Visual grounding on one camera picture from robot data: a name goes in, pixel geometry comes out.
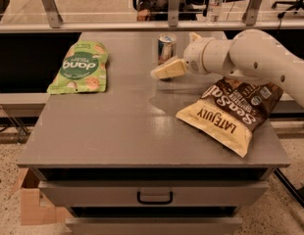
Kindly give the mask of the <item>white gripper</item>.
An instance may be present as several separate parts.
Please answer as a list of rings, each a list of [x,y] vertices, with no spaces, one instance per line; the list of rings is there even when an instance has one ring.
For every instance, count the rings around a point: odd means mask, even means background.
[[[150,71],[151,77],[166,79],[185,75],[186,67],[189,71],[198,74],[226,74],[230,71],[229,40],[202,38],[196,32],[190,32],[189,42],[183,52],[183,59],[170,58]]]

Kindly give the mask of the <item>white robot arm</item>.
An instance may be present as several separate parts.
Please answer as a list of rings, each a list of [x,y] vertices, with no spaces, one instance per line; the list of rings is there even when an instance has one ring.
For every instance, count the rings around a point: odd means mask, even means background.
[[[174,56],[150,72],[155,79],[216,73],[250,84],[271,82],[304,108],[304,60],[267,32],[241,31],[232,40],[190,34],[180,58]]]

